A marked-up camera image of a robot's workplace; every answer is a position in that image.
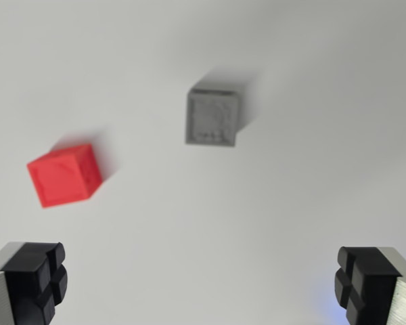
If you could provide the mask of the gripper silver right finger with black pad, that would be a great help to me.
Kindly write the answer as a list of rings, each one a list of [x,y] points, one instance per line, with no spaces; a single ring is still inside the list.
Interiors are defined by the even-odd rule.
[[[392,247],[338,251],[334,290],[349,324],[406,324],[406,259]]]

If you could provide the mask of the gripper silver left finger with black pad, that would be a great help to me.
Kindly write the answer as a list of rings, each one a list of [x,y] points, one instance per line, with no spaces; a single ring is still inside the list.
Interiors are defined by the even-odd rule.
[[[9,242],[0,250],[0,324],[50,324],[65,297],[64,245]]]

